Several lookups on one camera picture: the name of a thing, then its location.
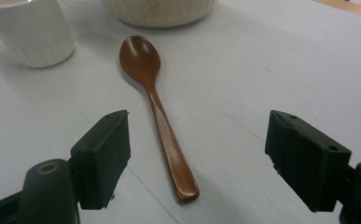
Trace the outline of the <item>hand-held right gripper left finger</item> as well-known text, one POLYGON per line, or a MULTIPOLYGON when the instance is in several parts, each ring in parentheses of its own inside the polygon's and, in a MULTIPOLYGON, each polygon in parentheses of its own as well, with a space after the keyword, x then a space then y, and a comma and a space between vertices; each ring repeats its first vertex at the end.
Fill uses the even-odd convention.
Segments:
POLYGON ((131 157, 128 111, 103 116, 71 148, 70 167, 85 210, 106 208, 131 157))

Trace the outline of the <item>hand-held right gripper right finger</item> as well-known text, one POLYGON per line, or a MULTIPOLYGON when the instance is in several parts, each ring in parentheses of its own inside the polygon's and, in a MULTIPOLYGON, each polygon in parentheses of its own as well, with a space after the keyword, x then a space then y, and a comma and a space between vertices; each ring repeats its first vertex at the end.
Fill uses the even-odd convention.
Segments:
POLYGON ((294 115, 272 110, 265 143, 273 168, 313 212, 331 212, 351 151, 294 115))

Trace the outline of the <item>brown wooden spoon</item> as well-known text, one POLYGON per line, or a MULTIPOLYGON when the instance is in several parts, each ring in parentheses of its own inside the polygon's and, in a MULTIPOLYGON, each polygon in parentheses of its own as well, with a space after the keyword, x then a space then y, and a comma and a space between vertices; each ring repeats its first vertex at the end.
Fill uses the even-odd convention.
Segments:
POLYGON ((146 38, 139 35, 129 36, 121 44, 119 62, 125 74, 146 90, 177 198, 186 203, 196 200, 200 196, 198 184, 156 90, 155 81, 161 66, 157 50, 146 38))

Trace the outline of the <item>white cup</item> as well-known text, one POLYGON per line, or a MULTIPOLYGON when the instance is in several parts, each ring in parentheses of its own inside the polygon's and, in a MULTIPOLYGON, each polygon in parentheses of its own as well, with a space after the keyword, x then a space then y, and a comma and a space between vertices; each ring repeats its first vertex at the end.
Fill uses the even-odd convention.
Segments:
POLYGON ((58 0, 0 0, 0 39, 33 68, 61 63, 75 50, 58 0))

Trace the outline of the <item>beige rice container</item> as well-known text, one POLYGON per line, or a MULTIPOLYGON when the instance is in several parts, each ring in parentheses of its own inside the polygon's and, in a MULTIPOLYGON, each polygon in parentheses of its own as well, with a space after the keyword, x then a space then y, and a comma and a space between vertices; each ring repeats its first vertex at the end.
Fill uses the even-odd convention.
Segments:
POLYGON ((147 28, 189 24, 207 15, 215 0, 101 0, 119 20, 147 28))

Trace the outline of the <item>wooden table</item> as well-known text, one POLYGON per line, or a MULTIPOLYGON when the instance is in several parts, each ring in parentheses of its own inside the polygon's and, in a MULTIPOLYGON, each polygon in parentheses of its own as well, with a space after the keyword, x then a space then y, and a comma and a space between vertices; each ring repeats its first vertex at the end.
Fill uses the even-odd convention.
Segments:
POLYGON ((361 15, 361 0, 314 0, 315 2, 361 15))

